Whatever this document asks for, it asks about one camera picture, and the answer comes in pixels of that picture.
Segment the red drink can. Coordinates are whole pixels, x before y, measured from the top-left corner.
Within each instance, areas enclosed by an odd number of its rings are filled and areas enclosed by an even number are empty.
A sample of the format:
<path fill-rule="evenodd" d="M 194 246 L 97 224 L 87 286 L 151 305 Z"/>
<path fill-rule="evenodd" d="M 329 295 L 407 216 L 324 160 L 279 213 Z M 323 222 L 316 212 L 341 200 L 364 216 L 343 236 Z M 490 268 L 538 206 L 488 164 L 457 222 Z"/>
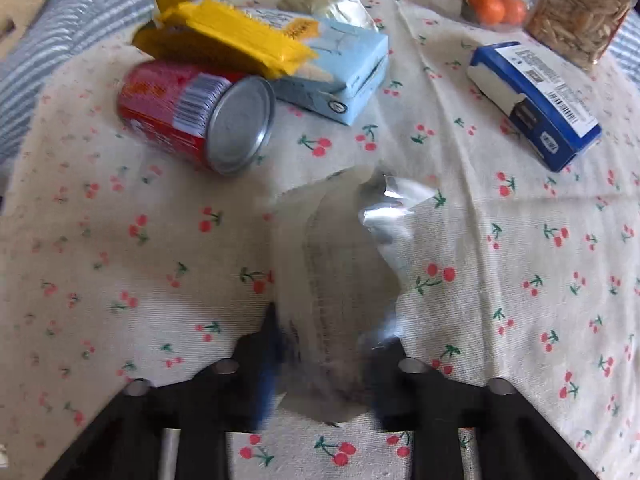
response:
<path fill-rule="evenodd" d="M 148 61 L 125 76 L 116 110 L 140 138 L 228 176 L 268 142 L 276 96 L 261 76 Z"/>

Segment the dark blue box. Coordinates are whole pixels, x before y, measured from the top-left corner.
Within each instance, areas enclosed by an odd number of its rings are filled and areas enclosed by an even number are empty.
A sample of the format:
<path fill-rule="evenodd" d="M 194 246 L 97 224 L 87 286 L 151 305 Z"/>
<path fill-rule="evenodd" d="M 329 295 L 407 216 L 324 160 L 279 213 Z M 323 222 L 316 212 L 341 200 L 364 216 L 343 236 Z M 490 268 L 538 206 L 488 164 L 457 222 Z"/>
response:
<path fill-rule="evenodd" d="M 508 41 L 476 48 L 466 69 L 469 80 L 553 172 L 563 170 L 602 133 L 559 67 L 560 59 L 547 48 Z"/>

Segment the light blue carton box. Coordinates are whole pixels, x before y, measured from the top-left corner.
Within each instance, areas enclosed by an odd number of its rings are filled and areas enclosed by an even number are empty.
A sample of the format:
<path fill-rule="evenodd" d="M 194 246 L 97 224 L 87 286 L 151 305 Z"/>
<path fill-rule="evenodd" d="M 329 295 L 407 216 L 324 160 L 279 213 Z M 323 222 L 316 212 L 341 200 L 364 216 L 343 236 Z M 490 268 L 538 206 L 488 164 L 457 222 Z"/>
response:
<path fill-rule="evenodd" d="M 295 74 L 271 81 L 276 97 L 352 125 L 385 78 L 388 36 L 329 18 L 276 9 L 243 11 L 293 36 L 317 55 Z"/>

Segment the yellow snack wrapper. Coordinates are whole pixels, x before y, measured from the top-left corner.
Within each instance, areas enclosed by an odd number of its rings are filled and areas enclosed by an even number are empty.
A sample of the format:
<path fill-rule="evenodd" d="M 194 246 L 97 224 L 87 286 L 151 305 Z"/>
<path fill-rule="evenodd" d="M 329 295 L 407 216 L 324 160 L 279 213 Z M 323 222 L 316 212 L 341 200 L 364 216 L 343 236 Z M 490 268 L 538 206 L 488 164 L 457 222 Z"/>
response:
<path fill-rule="evenodd" d="M 218 0 L 154 0 L 157 14 L 132 45 L 159 61 L 216 65 L 279 79 L 294 75 L 318 54 L 298 32 L 318 32 L 312 18 L 277 29 Z"/>

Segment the striped grey quilt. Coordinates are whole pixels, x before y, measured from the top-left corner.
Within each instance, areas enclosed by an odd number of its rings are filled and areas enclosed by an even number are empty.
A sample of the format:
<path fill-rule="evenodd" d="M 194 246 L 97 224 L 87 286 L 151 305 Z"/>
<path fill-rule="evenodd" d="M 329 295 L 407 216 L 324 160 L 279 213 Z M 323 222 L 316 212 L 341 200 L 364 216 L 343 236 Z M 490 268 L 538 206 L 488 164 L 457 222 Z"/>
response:
<path fill-rule="evenodd" d="M 152 0 L 49 0 L 26 35 L 1 61 L 1 198 L 10 190 L 18 149 L 32 128 L 50 75 L 74 56 L 151 17 Z M 639 89 L 639 17 L 631 11 L 605 62 Z"/>

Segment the orange tangerine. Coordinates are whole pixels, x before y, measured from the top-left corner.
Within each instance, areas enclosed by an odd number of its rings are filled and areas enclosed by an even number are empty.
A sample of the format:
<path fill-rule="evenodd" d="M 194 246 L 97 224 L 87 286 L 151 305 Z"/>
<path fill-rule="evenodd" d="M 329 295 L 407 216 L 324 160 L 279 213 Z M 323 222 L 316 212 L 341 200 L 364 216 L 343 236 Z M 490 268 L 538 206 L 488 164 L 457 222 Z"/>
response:
<path fill-rule="evenodd" d="M 477 21 L 492 26 L 502 22 L 504 7 L 501 0 L 468 0 Z"/>
<path fill-rule="evenodd" d="M 523 0 L 501 0 L 504 7 L 502 24 L 520 26 L 525 21 L 528 7 Z"/>

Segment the glass jar of seeds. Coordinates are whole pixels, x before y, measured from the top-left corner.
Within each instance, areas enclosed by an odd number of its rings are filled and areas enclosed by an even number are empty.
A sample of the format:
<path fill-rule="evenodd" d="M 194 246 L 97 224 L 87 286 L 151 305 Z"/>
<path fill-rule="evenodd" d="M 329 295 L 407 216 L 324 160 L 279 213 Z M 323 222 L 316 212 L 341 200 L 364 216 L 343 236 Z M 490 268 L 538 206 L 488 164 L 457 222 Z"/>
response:
<path fill-rule="evenodd" d="M 589 72 L 638 0 L 539 0 L 526 32 Z"/>

